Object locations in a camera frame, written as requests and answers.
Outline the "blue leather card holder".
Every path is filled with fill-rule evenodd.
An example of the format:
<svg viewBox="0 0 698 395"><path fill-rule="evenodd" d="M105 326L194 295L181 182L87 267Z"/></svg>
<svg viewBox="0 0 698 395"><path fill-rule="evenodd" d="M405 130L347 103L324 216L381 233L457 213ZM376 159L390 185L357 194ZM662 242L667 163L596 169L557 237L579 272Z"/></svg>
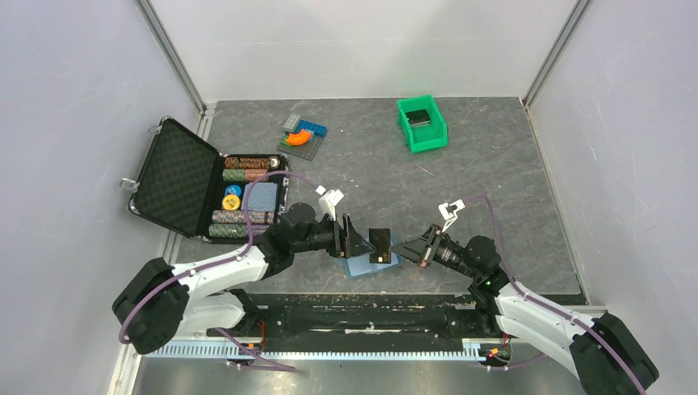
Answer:
<svg viewBox="0 0 698 395"><path fill-rule="evenodd" d="M390 251L388 252L388 262L373 263L370 261L370 254L373 250L373 247L363 244L350 247L345 256L335 258L334 262L345 270L349 278L373 275L403 264L403 259Z"/></svg>

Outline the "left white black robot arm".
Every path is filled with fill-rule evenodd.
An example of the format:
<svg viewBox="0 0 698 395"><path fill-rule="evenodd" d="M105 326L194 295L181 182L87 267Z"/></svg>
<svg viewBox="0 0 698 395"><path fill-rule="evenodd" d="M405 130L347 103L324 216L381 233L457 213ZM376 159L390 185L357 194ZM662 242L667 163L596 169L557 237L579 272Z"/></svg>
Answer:
<svg viewBox="0 0 698 395"><path fill-rule="evenodd" d="M252 243L232 252L174 265L154 258L111 306L121 324L119 340L146 355L174 337L214 328L249 335L258 326L258 312L242 300L241 286L286 270L298 253L320 250L333 258L353 258L375 247L348 215L335 220L325 214L318 220L310 205L296 203Z"/></svg>

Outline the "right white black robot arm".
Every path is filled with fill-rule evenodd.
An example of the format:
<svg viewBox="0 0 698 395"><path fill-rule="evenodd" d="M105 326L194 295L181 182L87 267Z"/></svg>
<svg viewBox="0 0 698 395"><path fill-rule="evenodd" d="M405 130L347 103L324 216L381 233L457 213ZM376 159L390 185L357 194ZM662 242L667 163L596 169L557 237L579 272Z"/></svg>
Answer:
<svg viewBox="0 0 698 395"><path fill-rule="evenodd" d="M477 329L534 346L568 369L587 394L644 394L659 378L654 362L617 316L583 314L510 279L493 239L478 235L461 245L431 225L391 250L420 267L438 263L470 277Z"/></svg>

